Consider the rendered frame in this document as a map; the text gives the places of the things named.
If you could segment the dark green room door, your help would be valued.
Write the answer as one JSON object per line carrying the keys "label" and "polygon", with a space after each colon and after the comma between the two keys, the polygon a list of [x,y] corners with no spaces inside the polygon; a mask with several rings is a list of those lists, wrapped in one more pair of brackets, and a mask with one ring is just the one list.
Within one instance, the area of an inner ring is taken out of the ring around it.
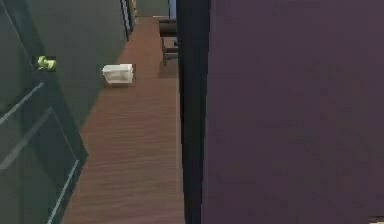
{"label": "dark green room door", "polygon": [[25,0],[0,0],[0,224],[66,224],[87,159]]}

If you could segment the dark framed door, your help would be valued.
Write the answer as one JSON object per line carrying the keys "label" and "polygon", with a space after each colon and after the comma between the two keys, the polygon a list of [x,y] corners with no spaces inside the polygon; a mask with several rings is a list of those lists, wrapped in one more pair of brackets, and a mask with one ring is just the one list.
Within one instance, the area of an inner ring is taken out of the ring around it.
{"label": "dark framed door", "polygon": [[133,32],[133,19],[130,9],[130,0],[120,0],[121,12],[123,17],[123,23],[125,28],[126,39],[129,39],[131,33]]}

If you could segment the dark brown chair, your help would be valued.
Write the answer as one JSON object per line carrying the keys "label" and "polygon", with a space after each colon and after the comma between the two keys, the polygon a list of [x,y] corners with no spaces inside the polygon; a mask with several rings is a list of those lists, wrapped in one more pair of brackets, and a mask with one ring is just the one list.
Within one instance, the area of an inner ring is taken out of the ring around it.
{"label": "dark brown chair", "polygon": [[178,54],[178,44],[167,47],[166,38],[177,38],[177,22],[175,19],[161,19],[158,21],[159,33],[161,38],[163,64],[166,65],[168,60],[172,59],[172,55]]}

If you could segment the white box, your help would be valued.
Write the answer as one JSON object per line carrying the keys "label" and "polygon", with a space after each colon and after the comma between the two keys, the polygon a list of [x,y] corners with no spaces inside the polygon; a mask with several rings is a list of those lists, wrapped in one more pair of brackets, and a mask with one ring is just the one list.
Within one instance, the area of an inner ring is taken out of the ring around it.
{"label": "white box", "polygon": [[132,64],[105,65],[102,75],[108,84],[131,84],[134,76]]}

